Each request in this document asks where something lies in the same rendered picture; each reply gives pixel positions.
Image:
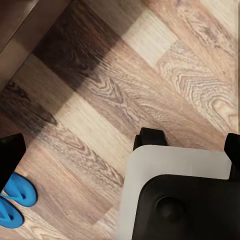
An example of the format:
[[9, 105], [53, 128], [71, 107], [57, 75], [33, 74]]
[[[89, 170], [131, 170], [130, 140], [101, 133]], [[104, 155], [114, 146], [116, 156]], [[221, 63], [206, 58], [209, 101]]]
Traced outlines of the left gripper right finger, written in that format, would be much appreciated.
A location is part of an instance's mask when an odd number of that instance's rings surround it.
[[240, 135], [229, 133], [227, 135], [224, 151], [240, 173]]

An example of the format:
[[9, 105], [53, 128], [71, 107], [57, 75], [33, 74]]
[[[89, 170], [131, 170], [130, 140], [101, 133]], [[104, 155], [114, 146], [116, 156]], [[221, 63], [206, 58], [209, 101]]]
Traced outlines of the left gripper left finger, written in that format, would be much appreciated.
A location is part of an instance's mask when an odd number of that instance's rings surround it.
[[26, 153], [21, 133], [0, 138], [0, 193]]

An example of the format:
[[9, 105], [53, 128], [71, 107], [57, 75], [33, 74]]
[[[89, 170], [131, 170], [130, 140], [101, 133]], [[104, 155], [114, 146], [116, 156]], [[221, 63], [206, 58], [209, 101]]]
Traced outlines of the sandal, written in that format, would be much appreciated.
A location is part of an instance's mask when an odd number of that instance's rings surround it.
[[3, 190], [8, 196], [0, 193], [0, 197], [15, 200], [24, 207], [32, 207], [37, 202], [37, 191], [33, 183], [16, 172], [12, 173]]
[[0, 196], [0, 226], [16, 229], [24, 223], [24, 216], [11, 202]]

